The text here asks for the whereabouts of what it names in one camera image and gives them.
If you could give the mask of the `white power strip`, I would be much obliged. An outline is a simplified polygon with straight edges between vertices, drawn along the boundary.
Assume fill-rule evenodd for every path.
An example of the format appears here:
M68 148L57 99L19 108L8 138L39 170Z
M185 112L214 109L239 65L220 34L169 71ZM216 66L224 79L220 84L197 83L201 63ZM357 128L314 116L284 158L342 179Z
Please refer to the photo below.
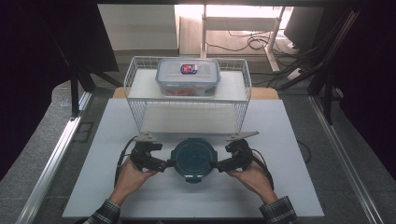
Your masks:
M287 76L287 80L293 80L295 78L297 78L300 74L302 74L304 72L304 70L302 68L296 68L295 70L293 70L288 76Z

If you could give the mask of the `white cabinet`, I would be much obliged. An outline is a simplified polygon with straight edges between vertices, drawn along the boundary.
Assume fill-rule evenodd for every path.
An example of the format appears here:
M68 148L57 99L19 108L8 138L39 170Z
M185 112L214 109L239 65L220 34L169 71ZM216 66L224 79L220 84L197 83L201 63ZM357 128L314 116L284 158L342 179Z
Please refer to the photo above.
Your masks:
M99 5L114 50L178 49L174 5Z

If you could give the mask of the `rectangular clear lidded container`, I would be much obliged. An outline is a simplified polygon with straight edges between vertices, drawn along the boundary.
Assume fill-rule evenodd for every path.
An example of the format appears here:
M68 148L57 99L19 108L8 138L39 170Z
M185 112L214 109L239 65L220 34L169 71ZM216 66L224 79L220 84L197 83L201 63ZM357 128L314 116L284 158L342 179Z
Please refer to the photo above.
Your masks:
M213 97L220 83L219 63L196 58L159 61L156 82L164 96Z

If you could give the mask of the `person's left hand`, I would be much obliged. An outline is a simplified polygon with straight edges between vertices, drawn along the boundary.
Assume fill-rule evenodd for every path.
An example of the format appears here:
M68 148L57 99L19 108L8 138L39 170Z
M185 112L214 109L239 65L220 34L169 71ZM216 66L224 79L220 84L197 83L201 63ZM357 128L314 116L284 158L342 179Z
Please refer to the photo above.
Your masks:
M121 166L120 174L116 187L109 196L109 200L117 205L123 202L152 176L156 175L155 171L139 171L131 159L127 159Z

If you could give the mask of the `dark round lid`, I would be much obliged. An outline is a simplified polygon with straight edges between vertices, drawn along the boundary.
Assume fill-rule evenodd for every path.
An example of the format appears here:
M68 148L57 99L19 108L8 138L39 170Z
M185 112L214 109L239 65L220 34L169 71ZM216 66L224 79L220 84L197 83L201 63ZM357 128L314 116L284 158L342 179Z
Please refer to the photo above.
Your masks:
M217 151L202 138L188 138L171 151L175 170L190 184L197 184L211 173L212 162L218 161Z

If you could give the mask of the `black metal stand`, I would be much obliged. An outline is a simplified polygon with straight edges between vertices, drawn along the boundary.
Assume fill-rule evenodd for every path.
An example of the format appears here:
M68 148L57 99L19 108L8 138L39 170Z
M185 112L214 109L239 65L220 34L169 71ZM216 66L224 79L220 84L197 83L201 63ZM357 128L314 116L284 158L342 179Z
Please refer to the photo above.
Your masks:
M62 49L59 49L59 51L69 69L71 85L71 120L79 117L81 113L79 86L81 86L87 93L92 93L96 89L96 85L94 84L91 74L95 74L114 87L121 86L120 81L116 80L111 75L108 75L106 70L100 69L99 65L84 63L76 55L67 54Z
M330 31L312 49L302 54L302 58L305 57L307 62L312 63L310 67L297 78L276 87L277 91L283 91L312 77L306 91L309 96L317 96L320 91L324 91L322 117L329 125L332 125L332 88L334 85L331 70L332 59L359 15L352 7L346 7L343 10L337 8L337 11L339 15Z

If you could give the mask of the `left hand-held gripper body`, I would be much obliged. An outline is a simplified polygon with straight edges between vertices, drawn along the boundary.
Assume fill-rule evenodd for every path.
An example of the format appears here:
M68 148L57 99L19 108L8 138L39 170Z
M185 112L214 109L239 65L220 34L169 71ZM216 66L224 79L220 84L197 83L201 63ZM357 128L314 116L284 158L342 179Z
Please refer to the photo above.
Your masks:
M142 133L136 137L134 148L131 152L131 160L139 171L144 168L155 171L155 161L150 152L153 150L156 138L151 133Z

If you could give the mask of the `dark monitor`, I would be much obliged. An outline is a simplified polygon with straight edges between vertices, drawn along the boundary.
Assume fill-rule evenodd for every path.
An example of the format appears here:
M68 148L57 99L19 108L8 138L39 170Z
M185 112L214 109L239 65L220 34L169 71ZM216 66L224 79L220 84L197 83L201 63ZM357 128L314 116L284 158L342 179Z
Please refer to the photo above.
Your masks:
M298 49L312 49L322 13L322 7L294 7L284 35Z

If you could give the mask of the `person's right hand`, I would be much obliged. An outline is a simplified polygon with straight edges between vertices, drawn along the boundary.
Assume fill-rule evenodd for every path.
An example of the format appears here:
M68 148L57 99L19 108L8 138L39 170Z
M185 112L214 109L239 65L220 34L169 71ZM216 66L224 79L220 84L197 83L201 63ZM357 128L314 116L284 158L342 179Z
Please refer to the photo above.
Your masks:
M228 175L236 178L247 189L257 194L264 204L274 203L278 200L275 192L271 188L268 177L260 165L255 161L245 170L232 170L228 172Z

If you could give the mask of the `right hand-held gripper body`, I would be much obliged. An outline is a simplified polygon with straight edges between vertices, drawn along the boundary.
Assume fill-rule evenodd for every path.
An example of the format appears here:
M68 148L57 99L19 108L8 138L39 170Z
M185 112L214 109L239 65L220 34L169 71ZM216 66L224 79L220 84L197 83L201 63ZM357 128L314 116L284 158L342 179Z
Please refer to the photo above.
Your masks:
M226 139L228 145L230 143L234 143L237 147L237 150L234 153L231 153L231 158L235 159L235 169L246 169L252 162L252 149L248 145L247 138L258 133L258 131L234 133Z

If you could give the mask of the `white wire shelf rack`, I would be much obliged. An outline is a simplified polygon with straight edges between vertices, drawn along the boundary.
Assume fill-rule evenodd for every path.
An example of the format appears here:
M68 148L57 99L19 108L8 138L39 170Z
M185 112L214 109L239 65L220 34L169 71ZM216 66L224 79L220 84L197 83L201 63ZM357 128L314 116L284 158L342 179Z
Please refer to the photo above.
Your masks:
M141 133L238 133L252 92L243 59L210 59L219 63L220 83L213 97L164 96L156 82L165 58L135 56L124 79L124 94Z

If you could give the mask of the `wooden table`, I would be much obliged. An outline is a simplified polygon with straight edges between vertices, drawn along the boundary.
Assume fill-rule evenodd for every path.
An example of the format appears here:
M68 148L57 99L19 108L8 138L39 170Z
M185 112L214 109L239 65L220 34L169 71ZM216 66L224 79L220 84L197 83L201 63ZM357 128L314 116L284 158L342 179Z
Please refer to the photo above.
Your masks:
M113 97L123 99L125 97L123 87L116 88ZM272 88L253 87L251 92L252 100L278 100L279 96L276 90Z

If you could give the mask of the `white desk frame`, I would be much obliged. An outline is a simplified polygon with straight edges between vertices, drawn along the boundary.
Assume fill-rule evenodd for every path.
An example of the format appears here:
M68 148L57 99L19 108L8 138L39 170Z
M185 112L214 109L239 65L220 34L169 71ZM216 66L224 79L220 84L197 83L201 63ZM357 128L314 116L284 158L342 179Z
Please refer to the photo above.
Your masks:
M231 6L220 6L219 9L229 9L237 11L237 7ZM279 72L279 66L276 62L274 55L274 45L276 37L279 31L280 24L282 22L285 7L281 7L275 17L272 13L271 17L257 16L258 9L248 9L247 7L239 7L242 9L240 17L232 17L231 15L226 16L208 16L207 5L203 7L202 14L202 38L200 46L200 57L205 58L207 56L207 43L206 43L206 32L207 31L251 31L251 32L269 32L269 42L264 47L265 54L273 72Z

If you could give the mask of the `aluminium rail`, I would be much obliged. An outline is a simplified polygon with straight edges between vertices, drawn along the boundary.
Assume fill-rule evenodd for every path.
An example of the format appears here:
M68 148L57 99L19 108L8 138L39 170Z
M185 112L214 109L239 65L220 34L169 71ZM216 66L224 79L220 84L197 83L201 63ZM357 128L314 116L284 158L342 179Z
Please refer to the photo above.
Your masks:
M56 175L56 172L62 162L64 154L70 145L73 135L81 122L81 117L86 109L92 94L83 92L78 99L78 112L71 118L53 149L46 166L43 169L40 177L38 178L35 187L32 190L25 206L22 208L21 213L15 224L32 224L45 196L50 188L51 182Z
M370 224L385 224L383 218L378 212L377 206L371 194L369 193L369 190L363 184L361 177L357 173L355 166L349 158L336 130L329 123L329 121L325 119L324 108L321 105L319 98L316 96L309 96L308 99L313 106L315 113L317 114L318 120L332 145L332 148L344 170L344 173L346 174L348 182L354 190L368 221Z

